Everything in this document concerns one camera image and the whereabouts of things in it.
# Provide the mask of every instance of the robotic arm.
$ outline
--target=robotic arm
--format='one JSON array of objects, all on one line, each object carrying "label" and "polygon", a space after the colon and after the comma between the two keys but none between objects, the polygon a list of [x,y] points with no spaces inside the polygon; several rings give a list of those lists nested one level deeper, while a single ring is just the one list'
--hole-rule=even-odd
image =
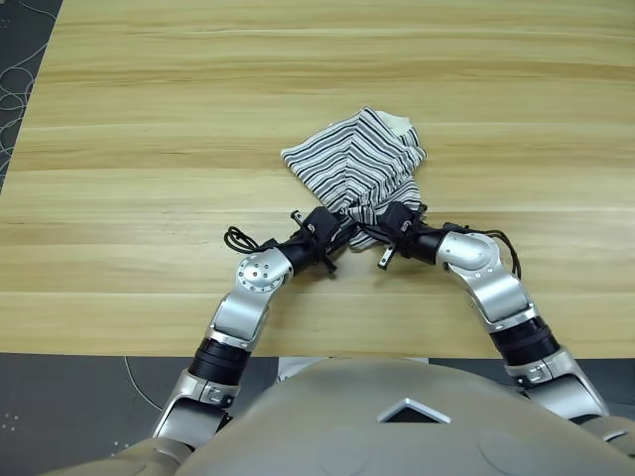
[{"label": "robotic arm", "polygon": [[[226,410],[240,389],[240,378],[267,321],[269,302],[296,274],[311,265],[334,264],[327,257],[345,244],[349,231],[326,208],[318,207],[289,240],[269,240],[257,246],[237,228],[225,242],[234,250],[249,252],[236,269],[234,287],[218,306],[205,336],[187,369],[173,389],[154,430],[154,437],[180,441],[198,448],[225,426]],[[245,243],[237,247],[235,242]]]},{"label": "robotic arm", "polygon": [[532,401],[567,419],[607,416],[602,397],[543,321],[520,279],[507,271],[496,242],[453,224],[432,228],[413,211],[391,203],[377,238],[390,244],[379,267],[395,253],[436,265],[467,291],[472,307],[505,360],[505,370]]}]

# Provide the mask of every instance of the cloth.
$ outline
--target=cloth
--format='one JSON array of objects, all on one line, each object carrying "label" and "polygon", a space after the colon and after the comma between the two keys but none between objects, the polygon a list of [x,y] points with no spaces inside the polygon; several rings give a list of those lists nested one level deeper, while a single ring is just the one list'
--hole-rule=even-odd
[{"label": "cloth", "polygon": [[[426,153],[406,117],[364,107],[281,155],[329,211],[346,217],[344,224],[376,225],[391,201],[413,210],[421,203],[413,171]],[[363,250],[375,242],[359,231],[350,246]]]}]

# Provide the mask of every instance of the black cable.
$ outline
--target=black cable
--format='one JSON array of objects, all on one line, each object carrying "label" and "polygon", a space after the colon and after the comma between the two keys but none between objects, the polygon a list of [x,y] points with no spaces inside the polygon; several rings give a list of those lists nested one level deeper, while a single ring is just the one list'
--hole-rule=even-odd
[{"label": "black cable", "polygon": [[273,246],[260,246],[256,240],[243,233],[237,226],[227,228],[222,239],[230,249],[244,255],[266,251]]},{"label": "black cable", "polygon": [[512,273],[515,274],[519,280],[521,280],[523,278],[523,272],[520,267],[520,258],[518,257],[518,253],[516,253],[514,245],[512,245],[512,242],[507,237],[507,235],[501,230],[487,230],[481,233],[489,236],[490,238],[498,238],[505,244],[505,246],[507,246],[507,248],[509,249],[509,254],[512,257]]}]

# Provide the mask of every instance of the wooden table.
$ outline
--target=wooden table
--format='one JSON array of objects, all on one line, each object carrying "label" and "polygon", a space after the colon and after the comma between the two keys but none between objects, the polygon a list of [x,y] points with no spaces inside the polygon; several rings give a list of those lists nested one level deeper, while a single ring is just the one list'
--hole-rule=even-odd
[{"label": "wooden table", "polygon": [[[239,256],[317,205],[280,149],[411,118],[430,222],[504,229],[578,357],[635,356],[630,0],[64,0],[0,197],[0,350],[191,355]],[[420,263],[345,254],[260,355],[496,356]]]}]

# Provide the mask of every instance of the striped cloth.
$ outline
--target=striped cloth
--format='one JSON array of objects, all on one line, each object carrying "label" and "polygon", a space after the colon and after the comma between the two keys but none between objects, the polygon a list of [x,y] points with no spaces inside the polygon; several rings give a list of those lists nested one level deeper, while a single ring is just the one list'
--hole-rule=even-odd
[{"label": "striped cloth", "polygon": [[[413,171],[426,153],[406,117],[364,107],[341,122],[330,124],[282,158],[291,171],[344,224],[377,224],[391,201],[417,209],[421,203]],[[363,250],[376,240],[359,231],[350,246]]]}]

